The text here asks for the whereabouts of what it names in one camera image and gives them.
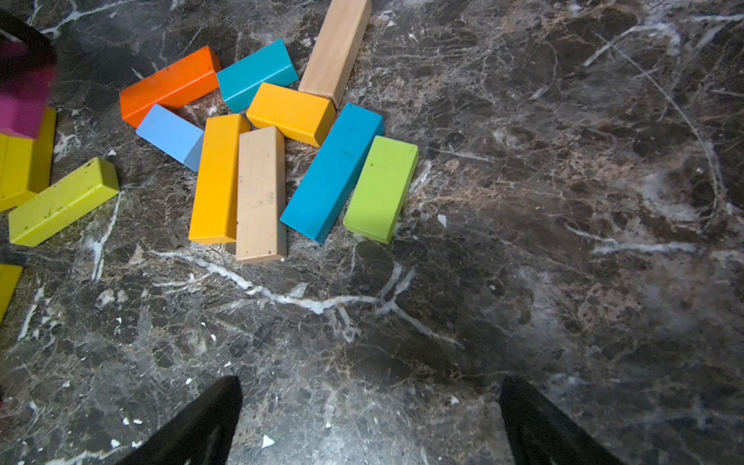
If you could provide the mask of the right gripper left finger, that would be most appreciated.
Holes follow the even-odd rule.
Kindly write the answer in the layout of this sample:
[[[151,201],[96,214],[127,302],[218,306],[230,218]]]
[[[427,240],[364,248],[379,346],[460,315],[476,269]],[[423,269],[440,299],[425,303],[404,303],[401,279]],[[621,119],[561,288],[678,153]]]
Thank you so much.
[[[239,378],[217,380],[121,464],[225,464],[242,408]]]

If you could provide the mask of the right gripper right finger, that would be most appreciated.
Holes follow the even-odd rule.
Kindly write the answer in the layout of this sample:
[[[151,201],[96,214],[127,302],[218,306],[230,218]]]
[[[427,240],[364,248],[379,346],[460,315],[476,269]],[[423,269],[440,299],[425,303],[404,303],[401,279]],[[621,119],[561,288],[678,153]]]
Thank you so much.
[[[517,464],[618,464],[620,460],[526,380],[507,376],[499,397]]]

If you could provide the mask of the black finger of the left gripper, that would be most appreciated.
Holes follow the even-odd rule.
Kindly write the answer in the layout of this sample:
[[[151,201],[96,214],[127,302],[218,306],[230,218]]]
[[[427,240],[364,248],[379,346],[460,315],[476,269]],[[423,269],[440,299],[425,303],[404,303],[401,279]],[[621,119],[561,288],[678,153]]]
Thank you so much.
[[[55,66],[57,55],[40,31],[1,11],[1,81]]]

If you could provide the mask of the magenta block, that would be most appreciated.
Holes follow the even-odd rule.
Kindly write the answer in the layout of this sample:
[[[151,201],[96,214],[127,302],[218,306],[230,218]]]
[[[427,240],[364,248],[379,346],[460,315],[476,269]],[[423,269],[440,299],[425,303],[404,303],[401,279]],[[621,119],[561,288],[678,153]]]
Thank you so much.
[[[42,68],[25,71],[1,85],[1,134],[38,139],[55,79],[56,53]]]

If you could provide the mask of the yellow-green long block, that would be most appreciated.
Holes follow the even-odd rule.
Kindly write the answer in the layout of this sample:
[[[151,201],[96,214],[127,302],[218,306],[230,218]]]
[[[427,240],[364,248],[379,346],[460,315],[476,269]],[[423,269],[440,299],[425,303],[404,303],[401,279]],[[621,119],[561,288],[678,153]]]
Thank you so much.
[[[9,214],[11,244],[36,247],[119,193],[112,162],[93,158]]]

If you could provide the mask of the yellow long block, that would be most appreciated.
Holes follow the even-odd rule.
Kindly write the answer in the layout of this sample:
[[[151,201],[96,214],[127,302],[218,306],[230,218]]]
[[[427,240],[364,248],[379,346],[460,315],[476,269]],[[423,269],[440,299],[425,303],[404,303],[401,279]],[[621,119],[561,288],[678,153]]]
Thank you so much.
[[[4,320],[22,271],[20,265],[0,265],[0,323]]]

